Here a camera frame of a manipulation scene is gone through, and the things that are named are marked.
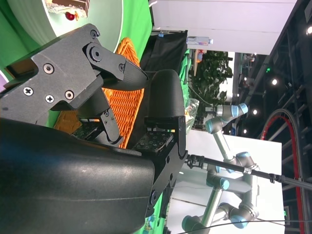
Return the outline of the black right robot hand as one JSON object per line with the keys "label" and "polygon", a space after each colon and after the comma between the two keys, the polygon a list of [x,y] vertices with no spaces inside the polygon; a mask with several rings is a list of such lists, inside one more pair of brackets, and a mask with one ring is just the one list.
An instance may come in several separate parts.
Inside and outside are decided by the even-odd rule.
{"label": "black right robot hand", "polygon": [[103,89],[141,90],[146,73],[102,47],[86,24],[7,67],[0,94],[0,231],[131,234],[187,157],[174,70],[155,73],[147,132],[132,149]]}

